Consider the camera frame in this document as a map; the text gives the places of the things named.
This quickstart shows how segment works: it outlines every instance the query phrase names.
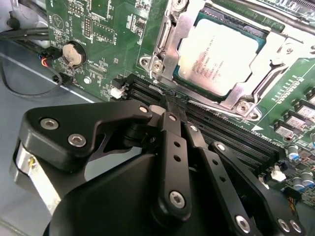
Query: chip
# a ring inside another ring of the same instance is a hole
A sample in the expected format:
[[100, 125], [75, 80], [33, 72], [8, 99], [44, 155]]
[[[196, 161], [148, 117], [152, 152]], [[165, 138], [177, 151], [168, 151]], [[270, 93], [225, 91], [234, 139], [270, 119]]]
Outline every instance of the chip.
[[207, 19], [190, 30], [179, 48], [178, 75], [217, 96], [225, 96], [251, 74], [258, 42]]

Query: black metal arm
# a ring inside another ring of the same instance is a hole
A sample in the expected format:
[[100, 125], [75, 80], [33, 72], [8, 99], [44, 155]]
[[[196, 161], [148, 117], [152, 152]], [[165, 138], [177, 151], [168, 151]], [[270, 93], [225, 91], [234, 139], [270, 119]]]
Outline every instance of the black metal arm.
[[[47, 235], [306, 235], [280, 193], [224, 144], [208, 147], [176, 100], [166, 105], [132, 100], [24, 115], [16, 176], [27, 176], [23, 185], [35, 186], [53, 215]], [[133, 146], [142, 154], [85, 181], [88, 161]]]

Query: white connector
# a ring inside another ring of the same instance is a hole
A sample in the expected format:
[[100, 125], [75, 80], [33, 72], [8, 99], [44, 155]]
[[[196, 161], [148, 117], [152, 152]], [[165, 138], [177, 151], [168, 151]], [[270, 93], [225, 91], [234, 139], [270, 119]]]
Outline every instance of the white connector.
[[278, 182], [282, 182], [286, 179], [286, 176], [284, 173], [282, 173], [279, 166], [275, 166], [273, 171], [271, 172], [271, 178]]

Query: bolt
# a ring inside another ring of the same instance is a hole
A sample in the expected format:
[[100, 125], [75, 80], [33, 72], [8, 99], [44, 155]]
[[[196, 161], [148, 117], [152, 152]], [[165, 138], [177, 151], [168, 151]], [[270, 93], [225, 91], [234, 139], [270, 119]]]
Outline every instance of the bolt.
[[176, 121], [176, 117], [175, 117], [175, 116], [169, 115], [168, 117], [169, 117], [172, 121]]
[[140, 111], [142, 111], [142, 112], [144, 112], [144, 113], [147, 113], [147, 112], [148, 112], [148, 109], [145, 108], [145, 107], [140, 106], [139, 109], [140, 109]]
[[248, 234], [251, 231], [251, 227], [247, 220], [241, 215], [237, 215], [235, 217], [237, 225], [243, 230], [244, 233]]
[[58, 129], [59, 124], [56, 120], [52, 118], [45, 118], [40, 121], [41, 127], [48, 130]]
[[143, 66], [147, 66], [147, 65], [148, 65], [148, 61], [147, 61], [146, 59], [142, 59], [142, 60], [141, 60], [141, 64], [142, 64]]
[[225, 147], [222, 144], [218, 144], [217, 147], [221, 150], [221, 151], [225, 151]]
[[249, 108], [250, 106], [247, 102], [240, 102], [236, 105], [236, 111], [241, 114], [247, 112]]
[[87, 140], [81, 134], [71, 134], [68, 142], [76, 148], [81, 148], [87, 143]]
[[162, 63], [162, 61], [160, 61], [160, 60], [155, 61], [155, 62], [154, 62], [154, 71], [155, 71], [156, 73], [159, 73], [159, 72], [162, 71], [162, 69], [163, 69], [163, 63]]
[[175, 11], [182, 11], [187, 4], [187, 0], [173, 0], [172, 5]]
[[179, 192], [172, 191], [172, 192], [169, 194], [169, 199], [170, 199], [171, 203], [172, 203], [176, 208], [179, 208], [179, 209], [184, 208], [184, 206], [185, 206], [185, 199], [184, 199], [184, 197], [183, 197]]
[[288, 48], [287, 50], [286, 50], [286, 53], [287, 54], [290, 54], [290, 53], [292, 53], [293, 52], [293, 49], [292, 48]]
[[198, 129], [196, 128], [196, 126], [191, 125], [190, 127], [191, 127], [191, 129], [192, 129], [193, 131], [198, 132]]
[[294, 220], [290, 220], [290, 224], [296, 230], [296, 232], [298, 232], [298, 233], [302, 232], [300, 226]]
[[85, 77], [83, 82], [86, 83], [87, 85], [89, 85], [92, 83], [92, 79], [90, 77]]
[[278, 223], [280, 224], [281, 228], [286, 231], [287, 233], [290, 232], [289, 226], [286, 224], [286, 222], [282, 219], [278, 219]]

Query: black cable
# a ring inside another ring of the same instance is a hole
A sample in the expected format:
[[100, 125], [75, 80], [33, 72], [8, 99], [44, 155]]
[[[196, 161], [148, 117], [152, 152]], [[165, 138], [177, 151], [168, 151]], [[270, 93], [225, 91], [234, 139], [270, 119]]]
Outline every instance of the black cable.
[[29, 9], [32, 9], [35, 11], [41, 18], [47, 19], [47, 12], [44, 8], [37, 5], [35, 2], [31, 0], [19, 0], [19, 4], [24, 5], [28, 7]]
[[25, 35], [25, 36], [19, 36], [19, 37], [13, 37], [10, 38], [12, 40], [49, 40], [49, 35], [48, 34], [34, 34], [34, 35]]
[[267, 15], [269, 15], [271, 17], [276, 18], [279, 21], [282, 21], [283, 23], [285, 23], [285, 24], [287, 24], [289, 26], [292, 26], [292, 27], [297, 28], [299, 30], [305, 31], [305, 32], [310, 33], [312, 35], [315, 35], [315, 28], [313, 28], [312, 26], [304, 24], [304, 23], [302, 23], [300, 21], [291, 19], [291, 18], [283, 15], [282, 13], [280, 13], [280, 12], [278, 12], [276, 10], [270, 9], [270, 8], [268, 8], [266, 6], [262, 6], [260, 4], [257, 4], [255, 2], [252, 2], [252, 1], [249, 1], [249, 0], [229, 0], [229, 1], [235, 2], [235, 3], [243, 5], [243, 6], [246, 6], [249, 9], [252, 9], [252, 10], [259, 11], [261, 13], [267, 14]]
[[50, 71], [52, 71], [59, 79], [57, 85], [55, 87], [53, 87], [51, 90], [47, 91], [47, 92], [43, 92], [43, 93], [38, 93], [38, 94], [24, 94], [24, 93], [20, 93], [17, 91], [14, 91], [8, 84], [7, 80], [6, 80], [6, 76], [4, 73], [4, 68], [3, 68], [3, 62], [2, 59], [0, 57], [0, 77], [3, 81], [4, 86], [9, 90], [9, 92], [15, 96], [18, 97], [22, 97], [22, 98], [38, 98], [38, 97], [43, 97], [43, 96], [48, 96], [50, 94], [52, 94], [53, 92], [55, 92], [63, 83], [63, 78], [60, 76], [60, 74], [53, 69], [52, 67], [47, 67]]
[[24, 35], [30, 34], [40, 34], [40, 33], [48, 33], [48, 28], [32, 28], [32, 29], [18, 29], [18, 30], [8, 30], [4, 32], [0, 32], [0, 39], [3, 38], [12, 38], [12, 37], [20, 37]]

